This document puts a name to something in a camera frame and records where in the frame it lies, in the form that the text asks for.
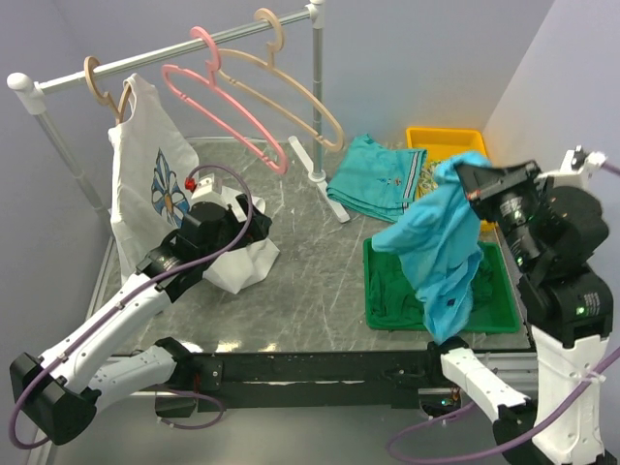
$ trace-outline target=metal rod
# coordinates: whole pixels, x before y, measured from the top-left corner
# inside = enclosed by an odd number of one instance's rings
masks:
[[[281,24],[291,24],[308,18],[310,18],[310,11],[307,8],[304,8],[303,10],[296,13],[291,13],[289,15],[282,15],[278,17]],[[211,37],[216,44],[223,44],[225,42],[233,41],[235,39],[240,39],[241,37],[246,37],[252,34],[256,34],[258,32],[266,31],[267,29],[271,29],[271,25],[268,22],[261,20],[257,22],[252,22],[250,24],[245,24],[243,26],[238,26],[233,29],[229,29],[228,31],[218,32],[216,34],[213,34]],[[150,65],[159,61],[164,61],[169,58],[184,55],[186,53],[201,50],[203,48],[206,48],[206,45],[204,44],[202,39],[194,39],[192,41],[177,44],[175,46],[167,46],[165,48],[160,48],[158,50],[143,53],[141,55],[132,56],[131,58],[125,58],[123,60],[114,61],[112,63],[107,63],[106,65],[98,66],[94,70],[94,78],[99,79],[106,76],[125,73],[141,66]],[[58,77],[47,82],[39,82],[38,87],[44,92],[44,94],[48,95],[54,92],[59,92],[61,90],[75,87],[83,83],[86,83],[84,71],[79,71],[77,73],[73,73],[72,75]]]
[[[65,163],[65,165],[67,165],[67,168],[69,168],[69,171],[76,180],[79,189],[81,189],[81,192],[84,193],[92,207],[95,209],[101,220],[104,222],[104,225],[108,229],[108,232],[111,234],[112,231],[109,222],[108,209],[104,207],[104,204],[101,202],[99,194],[97,194],[97,191],[88,180],[88,177],[86,177],[86,174],[82,170],[81,166],[78,164],[76,157],[74,157],[74,154],[71,152],[71,149],[67,145],[67,142],[65,142],[65,140],[62,138],[61,134],[58,132],[58,129],[56,129],[56,126],[54,126],[51,117],[49,116],[47,111],[44,111],[41,114],[35,114],[34,116],[43,131],[46,133],[47,138],[60,155],[62,161]]]
[[[323,101],[323,28],[312,29],[312,61],[313,61],[313,82],[312,93],[319,102]],[[312,127],[317,134],[322,135],[322,115],[314,108]],[[323,175],[323,146],[316,140],[312,143],[314,160],[313,173],[317,176]]]

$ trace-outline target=beige hanger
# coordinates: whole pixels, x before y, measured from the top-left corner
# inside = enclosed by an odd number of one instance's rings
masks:
[[[345,144],[345,133],[342,130],[342,127],[340,126],[336,118],[333,117],[333,115],[329,112],[326,106],[323,105],[314,95],[312,95],[312,93],[308,89],[306,89],[298,81],[296,81],[295,79],[293,79],[292,77],[290,77],[289,75],[287,75],[286,73],[280,71],[279,69],[275,67],[275,54],[276,52],[280,51],[282,47],[284,46],[284,31],[282,28],[282,24],[280,24],[280,21],[278,20],[278,17],[272,11],[268,10],[267,8],[261,8],[254,13],[254,19],[255,20],[264,19],[267,22],[269,22],[269,24],[271,24],[276,34],[276,42],[267,43],[267,62],[264,62],[262,61],[262,59],[254,55],[251,55],[249,53],[246,53],[244,51],[231,50],[231,49],[226,49],[226,48],[220,48],[220,55],[240,58],[241,60],[252,63],[258,66],[259,68],[262,68],[270,72],[272,75],[276,76],[277,78],[280,78],[281,80],[285,81],[288,85],[290,85],[297,92],[299,92],[307,101],[309,101],[312,104],[312,106],[316,110],[319,111],[319,113],[323,116],[323,118],[327,120],[327,122],[331,125],[331,127],[333,128],[336,134],[336,142],[331,142],[329,140],[324,139],[323,136],[319,135],[319,133],[317,133],[317,131],[315,131],[305,121],[301,120],[299,117],[295,116],[290,111],[283,108],[281,105],[277,104],[271,99],[268,99],[265,95],[263,95],[259,91],[254,90],[253,88],[244,84],[243,82],[239,82],[238,80],[233,79],[232,77],[228,76],[221,69],[219,71],[220,76],[223,79],[225,79],[229,84],[234,85],[235,87],[238,87],[242,91],[253,96],[254,98],[258,99],[264,104],[272,107],[276,111],[280,112],[283,116],[293,121],[294,124],[296,124],[301,129],[303,129],[304,131],[312,135],[312,137],[315,140],[317,140],[326,150],[329,150],[331,152],[337,152],[337,151],[342,150],[342,147],[344,147],[344,144]]]
[[[119,125],[123,122],[125,117],[125,108],[127,107],[127,103],[129,102],[129,96],[132,93],[132,88],[129,84],[125,84],[123,88],[123,93],[120,95],[120,100],[118,101],[118,105],[112,99],[112,96],[109,92],[102,93],[99,91],[97,86],[95,85],[95,79],[93,78],[93,70],[97,68],[101,63],[94,56],[87,56],[84,60],[84,74],[86,75],[86,85],[88,85],[88,89],[90,93],[93,94],[97,102],[99,102],[104,107],[109,107],[114,113],[114,119],[116,120],[116,125]]]

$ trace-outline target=yellow bin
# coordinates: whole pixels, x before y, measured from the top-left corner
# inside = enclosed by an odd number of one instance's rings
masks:
[[[469,150],[478,150],[488,158],[481,132],[473,129],[407,128],[407,146],[425,148],[426,163],[441,162]],[[480,226],[483,231],[492,231],[494,227],[485,221]]]

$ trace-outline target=white cloth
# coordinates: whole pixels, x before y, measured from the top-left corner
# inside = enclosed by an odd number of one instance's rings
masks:
[[[114,149],[111,226],[123,283],[146,253],[181,225],[192,202],[184,180],[199,164],[198,154],[162,108],[155,86],[137,74],[126,82],[132,87],[132,114],[108,131]],[[204,277],[238,293],[265,278],[278,252],[269,239],[252,244],[224,254]]]

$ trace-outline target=gray tabletop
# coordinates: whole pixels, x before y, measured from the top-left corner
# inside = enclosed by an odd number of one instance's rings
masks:
[[[264,281],[229,294],[203,281],[166,312],[153,318],[118,351],[127,355],[172,336],[205,352],[320,352],[424,350],[425,331],[379,331],[366,325],[364,311],[364,239],[388,223],[350,212],[340,224],[307,178],[295,153],[285,176],[270,171],[232,141],[196,146],[203,163],[223,163],[240,172],[252,193],[266,200],[273,220],[269,237],[280,256]],[[325,155],[325,170],[334,173],[340,154]],[[225,184],[236,188],[234,180]],[[495,234],[485,240],[496,240]],[[120,287],[115,249],[106,263],[102,302]],[[529,348],[523,325],[514,334],[464,333],[475,349]]]

